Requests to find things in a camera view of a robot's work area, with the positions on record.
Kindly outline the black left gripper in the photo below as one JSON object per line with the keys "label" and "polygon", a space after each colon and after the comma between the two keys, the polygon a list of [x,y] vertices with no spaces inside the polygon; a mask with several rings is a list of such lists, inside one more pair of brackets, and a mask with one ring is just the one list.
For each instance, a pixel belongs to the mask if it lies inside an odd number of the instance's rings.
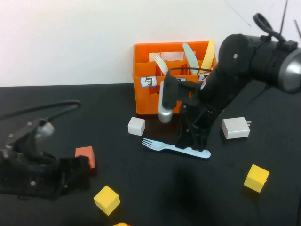
{"label": "black left gripper", "polygon": [[[60,158],[60,169],[68,174],[89,174],[91,170],[89,158],[82,155]],[[30,164],[23,155],[3,150],[0,153],[0,193],[56,200],[90,189],[89,176],[77,175],[64,181],[60,169],[57,165]]]}

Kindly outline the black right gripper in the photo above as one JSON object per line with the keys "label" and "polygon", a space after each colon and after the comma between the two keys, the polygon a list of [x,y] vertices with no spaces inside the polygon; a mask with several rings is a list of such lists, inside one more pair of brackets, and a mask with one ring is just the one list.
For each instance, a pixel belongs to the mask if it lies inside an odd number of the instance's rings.
{"label": "black right gripper", "polygon": [[203,151],[206,148],[209,132],[212,127],[212,105],[203,101],[182,102],[180,107],[179,139],[175,146],[180,149],[191,147]]}

